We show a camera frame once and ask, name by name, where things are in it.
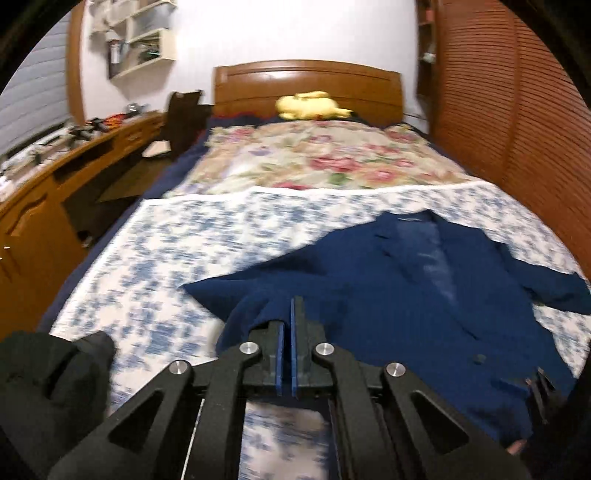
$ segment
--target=wooden cabinet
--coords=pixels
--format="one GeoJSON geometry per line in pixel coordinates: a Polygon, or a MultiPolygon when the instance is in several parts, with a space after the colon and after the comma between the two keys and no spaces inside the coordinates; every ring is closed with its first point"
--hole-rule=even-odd
{"type": "Polygon", "coordinates": [[[64,280],[85,257],[51,177],[0,219],[2,330],[34,330],[64,280]]]}
{"type": "Polygon", "coordinates": [[[59,159],[0,204],[0,340],[33,331],[86,255],[63,201],[159,133],[153,113],[59,159]]]}

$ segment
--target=metal screw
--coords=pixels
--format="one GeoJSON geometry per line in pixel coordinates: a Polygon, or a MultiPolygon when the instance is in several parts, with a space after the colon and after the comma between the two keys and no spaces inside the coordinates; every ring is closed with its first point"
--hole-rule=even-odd
{"type": "Polygon", "coordinates": [[[189,364],[187,362],[185,362],[184,360],[175,360],[170,364],[168,370],[172,374],[182,375],[187,371],[187,368],[189,368],[189,364]]]}
{"type": "Polygon", "coordinates": [[[386,372],[392,377],[401,377],[406,373],[406,367],[398,362],[392,362],[386,367],[386,372]]]}
{"type": "Polygon", "coordinates": [[[316,353],[318,355],[322,355],[322,356],[327,356],[330,355],[331,353],[333,353],[335,351],[335,347],[333,347],[331,344],[329,343],[319,343],[318,345],[316,345],[316,353]]]}
{"type": "Polygon", "coordinates": [[[258,345],[255,342],[244,342],[240,346],[240,351],[246,355],[258,352],[258,345]]]}

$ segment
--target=wooden wardrobe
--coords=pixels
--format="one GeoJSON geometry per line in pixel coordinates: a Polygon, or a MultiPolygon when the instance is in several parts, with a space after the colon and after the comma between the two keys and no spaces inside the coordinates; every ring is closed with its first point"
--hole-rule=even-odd
{"type": "Polygon", "coordinates": [[[591,276],[591,112],[498,0],[432,0],[433,141],[536,213],[591,276]]]}

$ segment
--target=chair backrest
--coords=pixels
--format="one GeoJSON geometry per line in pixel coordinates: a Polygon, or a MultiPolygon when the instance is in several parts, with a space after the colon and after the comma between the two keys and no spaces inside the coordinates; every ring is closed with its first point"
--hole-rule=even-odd
{"type": "Polygon", "coordinates": [[[168,113],[163,137],[170,142],[171,158],[176,160],[193,145],[197,132],[205,128],[203,108],[199,100],[202,90],[196,92],[173,92],[168,102],[168,113]]]}

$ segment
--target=bedspread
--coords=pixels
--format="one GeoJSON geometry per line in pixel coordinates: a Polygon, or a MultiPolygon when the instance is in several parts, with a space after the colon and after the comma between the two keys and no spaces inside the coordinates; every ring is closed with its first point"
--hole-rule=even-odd
{"type": "MultiPolygon", "coordinates": [[[[119,349],[112,375],[117,408],[170,361],[213,358],[221,322],[184,293],[182,284],[277,257],[381,211],[424,209],[484,230],[507,243],[515,258],[580,272],[536,215],[482,180],[364,191],[256,188],[146,200],[80,282],[52,334],[73,339],[102,329],[113,337],[119,349]]],[[[578,374],[591,319],[545,306],[534,306],[534,313],[578,374]]],[[[251,402],[240,478],[325,478],[327,438],[316,412],[251,402]]]]}
{"type": "Polygon", "coordinates": [[[213,128],[206,155],[168,196],[252,186],[376,189],[473,180],[406,124],[294,121],[213,128]]]}

